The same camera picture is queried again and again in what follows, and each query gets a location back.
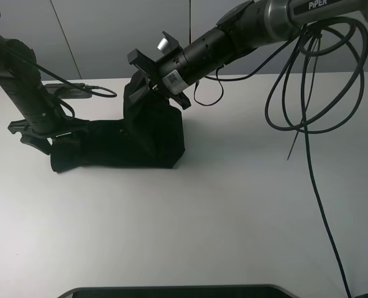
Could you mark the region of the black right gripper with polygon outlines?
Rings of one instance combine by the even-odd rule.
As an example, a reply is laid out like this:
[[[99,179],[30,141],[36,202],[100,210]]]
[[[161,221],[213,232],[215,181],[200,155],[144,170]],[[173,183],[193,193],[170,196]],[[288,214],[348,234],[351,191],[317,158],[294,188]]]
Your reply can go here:
[[[170,34],[163,33],[163,38],[157,48],[163,56],[153,61],[138,49],[127,55],[130,65],[135,66],[149,80],[151,90],[173,99],[183,109],[191,106],[191,102],[183,91],[189,87],[181,72],[188,66],[183,48],[178,40]]]

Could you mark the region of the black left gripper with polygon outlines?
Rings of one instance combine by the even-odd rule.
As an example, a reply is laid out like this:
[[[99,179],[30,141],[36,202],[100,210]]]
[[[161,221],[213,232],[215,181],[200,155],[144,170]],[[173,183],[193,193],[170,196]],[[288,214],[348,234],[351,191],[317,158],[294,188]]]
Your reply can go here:
[[[50,155],[52,145],[47,140],[66,133],[86,130],[88,120],[59,116],[27,116],[23,120],[12,121],[7,129],[10,133],[20,133],[21,143]]]

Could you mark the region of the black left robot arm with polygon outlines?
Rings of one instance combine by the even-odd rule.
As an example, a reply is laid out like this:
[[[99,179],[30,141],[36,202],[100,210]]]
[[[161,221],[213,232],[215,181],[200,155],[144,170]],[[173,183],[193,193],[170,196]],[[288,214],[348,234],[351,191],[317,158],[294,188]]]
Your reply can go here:
[[[42,84],[36,62],[33,49],[0,35],[0,87],[24,117],[11,122],[7,129],[20,133],[23,144],[49,155],[52,146],[48,139],[87,131],[89,121],[66,115],[62,100]]]

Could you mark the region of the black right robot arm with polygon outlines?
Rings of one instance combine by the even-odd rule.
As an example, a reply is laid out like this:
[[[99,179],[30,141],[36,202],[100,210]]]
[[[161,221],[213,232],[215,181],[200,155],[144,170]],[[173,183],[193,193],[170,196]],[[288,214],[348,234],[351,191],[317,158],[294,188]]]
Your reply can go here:
[[[191,103],[184,90],[220,66],[261,46],[289,41],[302,25],[354,11],[368,22],[368,1],[246,1],[185,48],[164,33],[158,45],[163,56],[157,61],[137,49],[128,54],[129,64],[138,71],[125,87],[124,102],[133,104],[154,93],[187,109]]]

